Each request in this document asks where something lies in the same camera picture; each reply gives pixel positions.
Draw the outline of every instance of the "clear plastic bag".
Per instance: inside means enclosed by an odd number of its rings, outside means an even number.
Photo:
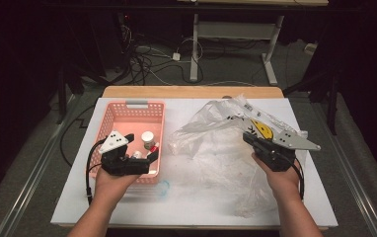
[[[244,131],[264,136],[255,126],[257,121],[276,133],[290,130],[307,135],[238,96],[210,101],[168,139],[173,154],[187,154],[196,162],[204,184],[237,195],[234,214],[244,217],[276,208],[265,173],[251,157],[253,148],[242,138]]]

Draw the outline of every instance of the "dark background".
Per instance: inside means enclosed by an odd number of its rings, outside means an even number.
[[[328,24],[322,23],[325,18],[314,19],[306,13],[287,16],[279,41],[302,39],[319,43],[304,80],[327,65],[335,65],[339,91],[377,160],[377,1],[331,1],[330,6],[361,6],[367,13],[336,16]],[[191,32],[190,15],[129,16],[129,24],[136,32],[175,44]],[[50,110],[48,103],[56,92],[57,73],[62,65],[72,63],[104,76],[105,69],[120,64],[122,58],[116,54],[120,51],[120,35],[113,17],[111,13],[48,11],[31,0],[0,1],[0,181],[29,133]],[[68,85],[76,87],[72,85],[81,74],[67,73]],[[316,83],[306,90],[320,89],[321,85],[324,84]]]

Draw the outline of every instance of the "pink plastic basket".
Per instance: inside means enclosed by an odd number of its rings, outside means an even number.
[[[122,135],[133,133],[134,141],[127,144],[127,154],[131,156],[134,151],[141,151],[143,157],[146,157],[148,150],[143,146],[141,135],[144,131],[154,133],[155,142],[160,143],[158,160],[153,162],[149,167],[149,173],[143,174],[136,183],[139,184],[156,184],[158,183],[158,174],[160,172],[162,134],[164,130],[164,111],[163,102],[146,102],[146,101],[114,101],[109,102],[103,120],[97,133],[96,141],[104,139],[112,130],[117,130]],[[101,154],[99,146],[91,157],[90,167],[100,164]],[[91,177],[96,177],[100,167],[95,167],[90,172]]]

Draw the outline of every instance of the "human hand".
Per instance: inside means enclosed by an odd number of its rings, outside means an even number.
[[[93,204],[105,211],[113,211],[127,188],[139,177],[139,175],[112,176],[100,168],[97,172]]]
[[[259,157],[257,157],[256,153],[253,152],[251,156],[265,171],[268,184],[277,200],[300,198],[298,191],[299,177],[293,168],[290,167],[285,172],[273,172]]]

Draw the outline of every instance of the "yellow label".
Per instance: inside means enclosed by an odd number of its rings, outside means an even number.
[[[265,139],[272,139],[272,130],[264,123],[251,119],[253,125],[257,128],[257,131],[262,134]]]

